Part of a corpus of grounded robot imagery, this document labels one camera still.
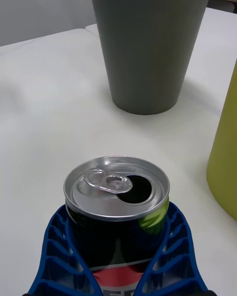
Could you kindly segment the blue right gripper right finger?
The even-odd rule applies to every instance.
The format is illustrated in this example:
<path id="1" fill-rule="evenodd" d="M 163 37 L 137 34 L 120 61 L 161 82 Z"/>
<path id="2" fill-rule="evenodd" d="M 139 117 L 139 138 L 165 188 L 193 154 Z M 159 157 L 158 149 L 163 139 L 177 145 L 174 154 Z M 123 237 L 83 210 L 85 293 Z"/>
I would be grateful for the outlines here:
<path id="1" fill-rule="evenodd" d="M 190 227 L 169 203 L 163 241 L 147 266 L 135 296 L 190 296 L 208 291 L 196 263 Z"/>

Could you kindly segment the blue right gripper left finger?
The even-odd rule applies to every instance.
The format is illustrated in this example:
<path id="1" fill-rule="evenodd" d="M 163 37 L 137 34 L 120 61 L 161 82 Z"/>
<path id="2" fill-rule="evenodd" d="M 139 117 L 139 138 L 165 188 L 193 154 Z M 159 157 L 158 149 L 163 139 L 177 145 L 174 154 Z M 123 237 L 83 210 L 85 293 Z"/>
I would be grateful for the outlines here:
<path id="1" fill-rule="evenodd" d="M 31 296 L 101 296 L 97 281 L 70 237 L 65 205 L 45 230 L 39 269 L 28 291 Z"/>

